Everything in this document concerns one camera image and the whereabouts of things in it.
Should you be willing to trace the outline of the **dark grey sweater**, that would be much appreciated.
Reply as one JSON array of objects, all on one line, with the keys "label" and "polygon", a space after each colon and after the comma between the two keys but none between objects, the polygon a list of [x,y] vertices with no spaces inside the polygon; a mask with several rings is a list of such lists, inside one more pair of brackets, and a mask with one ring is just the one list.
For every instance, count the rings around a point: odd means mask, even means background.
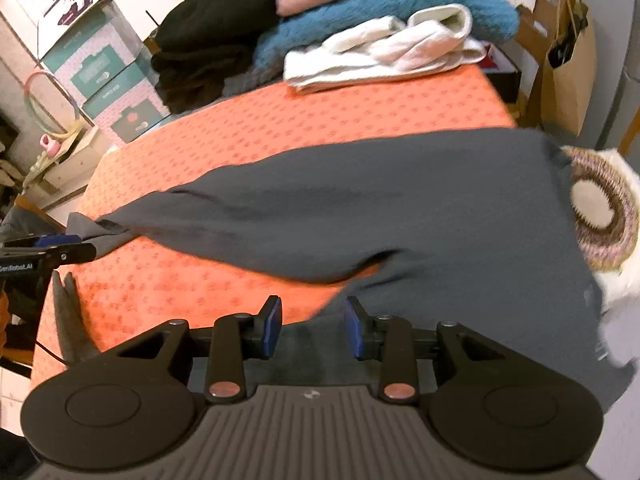
[{"label": "dark grey sweater", "polygon": [[456,321],[588,388],[634,378],[600,333],[602,294],[570,204],[572,164],[536,130],[439,131],[326,144],[224,166],[67,231],[105,256],[139,236],[176,252],[344,292],[288,326],[261,382],[368,382],[346,299],[432,328]]}]

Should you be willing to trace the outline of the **pink kettlebell toy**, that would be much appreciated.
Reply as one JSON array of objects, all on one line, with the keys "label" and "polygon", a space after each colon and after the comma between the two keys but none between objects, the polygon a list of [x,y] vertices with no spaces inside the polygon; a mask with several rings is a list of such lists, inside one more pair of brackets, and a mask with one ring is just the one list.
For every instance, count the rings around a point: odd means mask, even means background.
[{"label": "pink kettlebell toy", "polygon": [[47,133],[41,136],[39,143],[47,158],[55,157],[61,149],[60,141],[56,140],[53,136],[49,136]]}]

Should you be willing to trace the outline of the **pink green hula hoop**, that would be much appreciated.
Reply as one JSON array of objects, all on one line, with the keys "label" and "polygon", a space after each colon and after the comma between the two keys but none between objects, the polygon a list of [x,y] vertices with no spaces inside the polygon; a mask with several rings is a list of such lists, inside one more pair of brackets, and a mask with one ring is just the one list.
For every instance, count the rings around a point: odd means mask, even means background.
[{"label": "pink green hula hoop", "polygon": [[84,125],[76,100],[42,67],[35,67],[24,81],[23,101],[27,114],[49,136],[65,139]]}]

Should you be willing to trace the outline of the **black box with red item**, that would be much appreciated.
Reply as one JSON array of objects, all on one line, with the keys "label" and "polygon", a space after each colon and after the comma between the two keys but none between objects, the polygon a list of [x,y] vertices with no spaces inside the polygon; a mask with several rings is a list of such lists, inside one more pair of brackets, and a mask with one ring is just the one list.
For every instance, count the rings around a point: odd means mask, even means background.
[{"label": "black box with red item", "polygon": [[485,57],[478,63],[500,98],[506,104],[515,104],[522,79],[522,71],[494,44],[484,42]]}]

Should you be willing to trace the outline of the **black folded garment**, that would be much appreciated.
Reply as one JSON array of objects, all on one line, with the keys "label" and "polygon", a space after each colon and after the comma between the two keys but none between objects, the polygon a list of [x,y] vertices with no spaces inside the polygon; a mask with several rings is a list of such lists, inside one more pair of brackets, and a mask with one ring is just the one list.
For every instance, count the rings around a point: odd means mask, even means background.
[{"label": "black folded garment", "polygon": [[245,72],[258,39],[279,21],[276,0],[184,0],[160,23],[152,69],[172,114],[222,96],[224,81]]}]

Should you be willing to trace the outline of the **white folded garment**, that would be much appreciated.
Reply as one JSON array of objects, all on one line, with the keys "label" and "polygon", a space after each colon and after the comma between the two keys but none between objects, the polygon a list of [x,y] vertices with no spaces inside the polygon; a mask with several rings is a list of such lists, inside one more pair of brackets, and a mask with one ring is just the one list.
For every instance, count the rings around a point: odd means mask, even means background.
[{"label": "white folded garment", "polygon": [[471,37],[466,6],[447,4],[383,16],[345,29],[322,44],[285,55],[283,80],[298,93],[431,76],[477,64],[483,44]]}]

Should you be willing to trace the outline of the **brown paper bag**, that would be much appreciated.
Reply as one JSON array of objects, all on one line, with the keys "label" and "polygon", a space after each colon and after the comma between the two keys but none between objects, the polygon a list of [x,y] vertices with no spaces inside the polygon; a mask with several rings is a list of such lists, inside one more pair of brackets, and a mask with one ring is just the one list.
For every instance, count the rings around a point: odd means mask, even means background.
[{"label": "brown paper bag", "polygon": [[518,96],[518,124],[579,136],[597,73],[588,6],[582,0],[536,0],[533,10],[521,10],[515,42],[538,65],[529,94]]}]

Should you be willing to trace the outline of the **teal knitted sweater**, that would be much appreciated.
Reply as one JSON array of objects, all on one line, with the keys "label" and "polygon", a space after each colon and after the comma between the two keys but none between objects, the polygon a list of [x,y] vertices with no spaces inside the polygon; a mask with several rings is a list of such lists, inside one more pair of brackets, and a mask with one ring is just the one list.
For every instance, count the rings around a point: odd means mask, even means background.
[{"label": "teal knitted sweater", "polygon": [[506,0],[336,0],[284,18],[260,36],[250,74],[258,84],[276,78],[288,51],[318,44],[329,36],[374,18],[391,15],[401,21],[420,10],[457,3],[472,14],[472,36],[503,44],[520,27],[518,11]]}]

